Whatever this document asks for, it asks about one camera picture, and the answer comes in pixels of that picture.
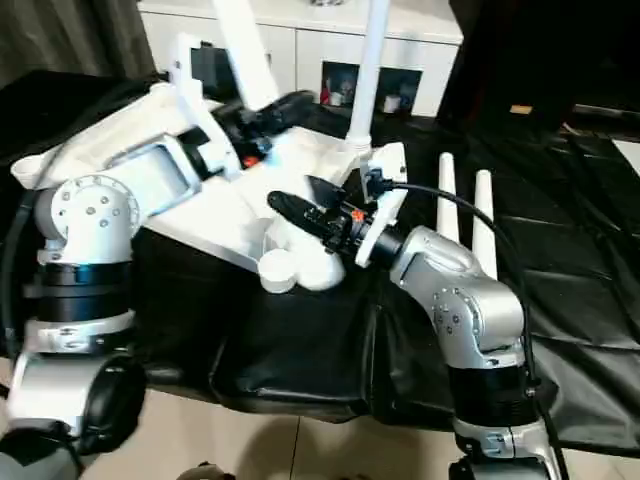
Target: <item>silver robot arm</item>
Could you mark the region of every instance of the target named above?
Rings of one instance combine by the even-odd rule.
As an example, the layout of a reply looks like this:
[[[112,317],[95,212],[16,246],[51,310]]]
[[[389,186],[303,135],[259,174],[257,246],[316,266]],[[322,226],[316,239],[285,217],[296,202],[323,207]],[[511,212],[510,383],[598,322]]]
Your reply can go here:
[[[13,372],[1,478],[75,479],[131,435],[146,386],[130,352],[131,238],[149,217],[197,194],[204,179],[227,173],[229,148],[235,155],[260,144],[266,155],[269,139],[296,124],[311,99],[292,93],[258,112],[225,105],[209,119],[215,139],[199,128],[164,134],[40,194],[45,246],[26,289],[38,314],[25,326]]]
[[[403,242],[390,276],[429,314],[449,369],[453,428],[467,455],[452,478],[560,480],[527,389],[516,295],[485,275],[469,250],[425,227]]]
[[[517,296],[488,277],[472,252],[426,227],[406,238],[345,201],[346,193],[310,178],[326,210],[283,192],[272,208],[327,248],[387,267],[390,279],[425,310],[449,370],[453,429],[464,458],[452,480],[561,480],[558,462],[528,388]]]

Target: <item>cabinet door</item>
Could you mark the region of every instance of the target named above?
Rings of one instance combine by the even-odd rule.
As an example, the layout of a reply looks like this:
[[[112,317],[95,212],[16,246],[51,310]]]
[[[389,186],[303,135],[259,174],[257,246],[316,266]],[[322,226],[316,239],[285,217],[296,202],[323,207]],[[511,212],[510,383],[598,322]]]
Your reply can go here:
[[[324,104],[353,104],[364,37],[297,31],[297,89]],[[376,111],[435,116],[458,51],[455,45],[386,39]]]
[[[171,46],[179,32],[189,33],[224,48],[218,20],[158,13],[142,13],[142,20],[158,70],[168,68]],[[280,93],[295,90],[295,31],[267,25],[259,25],[258,29]]]

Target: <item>black band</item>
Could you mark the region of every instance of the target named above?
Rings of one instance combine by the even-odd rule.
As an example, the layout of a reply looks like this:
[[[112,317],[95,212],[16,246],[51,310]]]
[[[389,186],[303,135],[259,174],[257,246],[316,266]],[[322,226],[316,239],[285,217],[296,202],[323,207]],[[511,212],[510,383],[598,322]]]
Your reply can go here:
[[[526,394],[524,367],[489,370],[449,368],[456,417],[487,427],[526,425],[537,420],[535,401]]]
[[[114,317],[130,306],[130,263],[106,265],[48,264],[27,297],[38,298],[38,318],[45,322],[77,322]]]

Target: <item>white pole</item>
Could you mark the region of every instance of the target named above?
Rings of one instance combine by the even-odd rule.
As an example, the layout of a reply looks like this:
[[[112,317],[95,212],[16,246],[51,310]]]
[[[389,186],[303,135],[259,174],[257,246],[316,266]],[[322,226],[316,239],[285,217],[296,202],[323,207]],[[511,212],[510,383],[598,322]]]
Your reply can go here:
[[[475,205],[493,220],[493,191],[491,172],[480,170],[476,174]],[[477,217],[473,219],[472,250],[480,262],[484,273],[498,279],[496,266],[496,241],[493,232]]]
[[[244,106],[258,111],[275,102],[278,87],[248,0],[212,0]]]
[[[387,31],[389,4],[391,0],[371,0],[369,23],[365,38],[362,63],[358,72],[358,86],[351,114],[351,125],[347,134],[347,143],[357,152],[371,149],[371,118],[378,90],[380,59]]]
[[[456,194],[456,172],[453,164],[453,155],[448,152],[440,155],[438,188],[454,195]],[[458,207],[456,204],[444,198],[438,198],[437,215],[437,232],[449,240],[459,242]]]

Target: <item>black cloth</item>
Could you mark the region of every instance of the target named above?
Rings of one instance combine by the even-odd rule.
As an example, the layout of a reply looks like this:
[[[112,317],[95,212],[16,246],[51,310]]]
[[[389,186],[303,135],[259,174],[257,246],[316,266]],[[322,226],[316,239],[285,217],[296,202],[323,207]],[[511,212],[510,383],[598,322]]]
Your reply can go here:
[[[0,92],[5,114],[28,126],[0,139],[4,229],[20,193],[6,167],[77,114],[90,97],[80,91],[100,90],[95,79],[84,79],[84,89],[49,75],[18,82],[10,96]],[[66,101],[29,102],[33,89]],[[52,103],[55,109],[43,107]],[[343,135],[347,124],[318,108],[307,126]],[[405,144],[415,183],[437,183],[442,151],[456,155],[457,188],[466,198],[473,198],[475,171],[493,172],[497,222],[526,267],[538,370],[552,387],[563,445],[640,455],[640,179],[626,160],[608,141],[501,139],[419,120],[377,118],[372,136],[377,144]],[[354,199],[357,183],[348,183]],[[399,220],[405,231],[434,225],[435,201],[410,194]],[[469,244],[468,214],[460,224]],[[29,235],[24,249],[38,241],[33,230]],[[278,296],[263,292],[254,275],[150,231],[143,229],[134,247],[137,349],[157,388],[243,411],[328,421],[369,414],[389,424],[449,428],[447,374],[428,317],[385,272],[349,267],[328,292]],[[18,276],[32,268],[33,253],[24,255]],[[510,283],[503,267],[500,278]]]

